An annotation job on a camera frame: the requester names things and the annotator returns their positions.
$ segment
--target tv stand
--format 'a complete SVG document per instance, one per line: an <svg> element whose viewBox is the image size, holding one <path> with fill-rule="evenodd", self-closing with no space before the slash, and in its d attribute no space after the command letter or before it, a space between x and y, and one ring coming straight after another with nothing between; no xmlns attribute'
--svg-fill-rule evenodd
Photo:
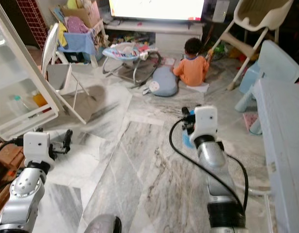
<svg viewBox="0 0 299 233"><path fill-rule="evenodd" d="M184 53L185 42L191 37L202 38L204 24L193 22L161 22L115 20L105 25L107 30L152 32L156 34L159 51Z"/></svg>

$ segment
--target orange shirt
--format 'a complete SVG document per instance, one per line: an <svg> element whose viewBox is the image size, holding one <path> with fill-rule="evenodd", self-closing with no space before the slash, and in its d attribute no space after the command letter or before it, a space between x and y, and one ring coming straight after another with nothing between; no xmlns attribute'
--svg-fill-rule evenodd
<svg viewBox="0 0 299 233"><path fill-rule="evenodd" d="M205 80L209 66L209 63L202 56L192 60L185 58L173 70L173 73L179 76L186 85L199 86Z"/></svg>

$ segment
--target plastic stool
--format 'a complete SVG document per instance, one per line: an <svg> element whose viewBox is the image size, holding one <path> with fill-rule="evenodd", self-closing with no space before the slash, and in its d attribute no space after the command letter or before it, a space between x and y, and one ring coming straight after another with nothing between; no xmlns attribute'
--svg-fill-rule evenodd
<svg viewBox="0 0 299 233"><path fill-rule="evenodd" d="M247 69L239 87L239 90L243 94L245 94L250 89L250 87L255 84L259 72L260 67L257 64L257 61L253 65L251 65L249 69Z"/></svg>

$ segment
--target white chair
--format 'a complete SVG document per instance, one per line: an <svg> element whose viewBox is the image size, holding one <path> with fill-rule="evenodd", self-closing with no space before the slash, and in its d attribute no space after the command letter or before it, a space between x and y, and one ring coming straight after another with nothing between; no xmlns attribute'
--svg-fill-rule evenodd
<svg viewBox="0 0 299 233"><path fill-rule="evenodd" d="M213 46L212 50L218 46L221 40L232 44L239 49L245 56L246 60L242 64L238 73L233 81L227 87L228 90L233 90L237 79L242 74L243 70L247 66L250 58L255 53L256 49L262 42L268 30L275 30L275 42L279 41L279 27L283 23L288 11L291 8L293 0L240 0L234 11L233 21L228 25L226 30L220 36L218 41ZM229 30L236 23L240 27L244 28L245 39L247 37L247 30L255 32L264 28L256 44L251 47L250 45L242 42L233 37Z"/></svg>
<svg viewBox="0 0 299 233"><path fill-rule="evenodd" d="M79 118L82 123L86 124L86 121L75 110L78 85L80 85L80 87L88 96L90 95L88 91L83 87L83 85L79 82L79 80L72 74L71 64L68 63L65 56L56 51L57 41L58 23L55 23L49 32L42 53L41 73L43 77L46 77L46 73L48 71L48 83L52 91ZM57 60L56 56L58 56L64 64L55 64L55 61ZM67 94L68 92L68 86L71 76L74 77L77 81L72 106L62 97L62 95Z"/></svg>
<svg viewBox="0 0 299 233"><path fill-rule="evenodd" d="M277 44L270 40L263 42L257 63L260 67L258 79L275 79L287 83L295 83L299 78L299 65ZM244 112L253 97L253 86L251 86L249 91L236 104L236 111ZM261 133L258 119L250 127L250 131L254 134Z"/></svg>

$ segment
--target television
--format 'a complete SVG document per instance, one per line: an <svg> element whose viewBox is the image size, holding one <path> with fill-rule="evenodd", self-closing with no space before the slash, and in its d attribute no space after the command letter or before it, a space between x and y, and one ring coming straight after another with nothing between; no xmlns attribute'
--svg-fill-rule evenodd
<svg viewBox="0 0 299 233"><path fill-rule="evenodd" d="M109 0L111 16L200 21L204 0Z"/></svg>

